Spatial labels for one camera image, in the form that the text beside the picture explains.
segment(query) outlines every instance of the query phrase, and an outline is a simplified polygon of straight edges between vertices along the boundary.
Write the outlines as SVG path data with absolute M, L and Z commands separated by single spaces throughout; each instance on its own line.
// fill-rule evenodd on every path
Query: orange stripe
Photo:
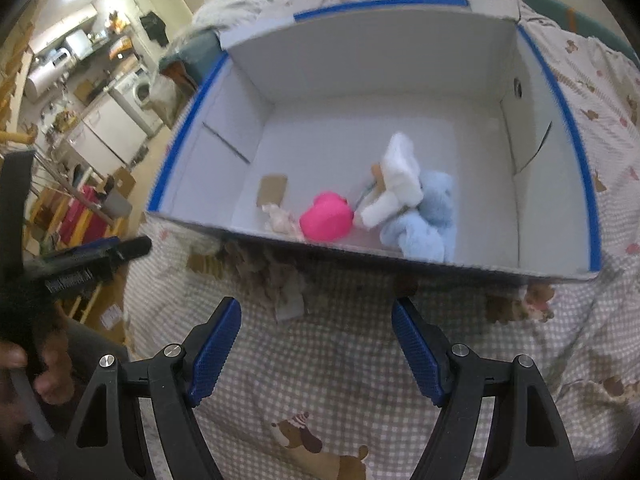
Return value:
M 575 23 L 575 9 L 569 7 L 566 10 L 566 18 L 569 20 L 569 31 L 578 33 L 578 25 Z

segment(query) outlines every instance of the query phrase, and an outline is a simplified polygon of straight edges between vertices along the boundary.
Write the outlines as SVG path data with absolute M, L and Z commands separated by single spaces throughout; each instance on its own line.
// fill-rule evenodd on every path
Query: blue gripper pad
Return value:
M 420 393 L 441 408 L 452 389 L 446 356 L 450 345 L 445 335 L 438 327 L 425 323 L 407 298 L 394 303 L 391 325 Z
M 193 347 L 194 343 L 199 348 L 193 361 L 188 356 L 184 361 L 184 374 L 187 380 L 191 380 L 187 386 L 187 400 L 192 408 L 213 392 L 236 340 L 241 322 L 240 303 L 234 298 L 225 298 L 209 321 L 194 327 L 185 339 L 184 345 L 188 354 L 190 346 Z

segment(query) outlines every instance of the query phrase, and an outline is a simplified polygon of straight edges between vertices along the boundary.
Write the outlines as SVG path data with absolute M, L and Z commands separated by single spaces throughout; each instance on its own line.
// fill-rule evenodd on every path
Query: striped hat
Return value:
M 309 418 L 309 412 L 298 413 L 297 415 L 292 416 L 289 421 L 296 428 L 306 428 L 306 420 Z

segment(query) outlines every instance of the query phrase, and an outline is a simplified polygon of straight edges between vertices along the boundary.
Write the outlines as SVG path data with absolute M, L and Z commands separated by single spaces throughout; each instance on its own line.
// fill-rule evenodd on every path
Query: black bag hanging on wall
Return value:
M 151 41 L 157 41 L 162 47 L 166 47 L 169 44 L 169 40 L 164 31 L 166 25 L 155 12 L 150 11 L 144 16 L 140 16 L 140 23 L 142 23 Z

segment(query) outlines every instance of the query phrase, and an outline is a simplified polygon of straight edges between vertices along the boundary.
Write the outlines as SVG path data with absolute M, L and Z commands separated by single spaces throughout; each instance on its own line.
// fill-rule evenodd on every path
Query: white plush toy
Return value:
M 366 229 L 381 224 L 404 207 L 416 207 L 423 198 L 414 144 L 404 133 L 397 132 L 391 137 L 380 170 L 385 190 L 371 191 L 356 211 L 354 223 Z

